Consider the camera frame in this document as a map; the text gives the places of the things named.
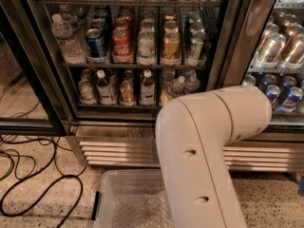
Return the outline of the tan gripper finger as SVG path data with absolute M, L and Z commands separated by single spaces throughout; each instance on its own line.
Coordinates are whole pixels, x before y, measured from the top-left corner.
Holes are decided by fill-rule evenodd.
M 172 97 L 165 90 L 163 90 L 161 92 L 161 106 L 166 105 L 171 100 L 172 100 Z

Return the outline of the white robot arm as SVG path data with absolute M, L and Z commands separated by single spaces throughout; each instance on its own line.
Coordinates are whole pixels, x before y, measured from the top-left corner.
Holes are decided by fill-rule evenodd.
M 260 133 L 271 118 L 255 86 L 185 95 L 161 108 L 156 146 L 176 228 L 247 228 L 223 147 Z

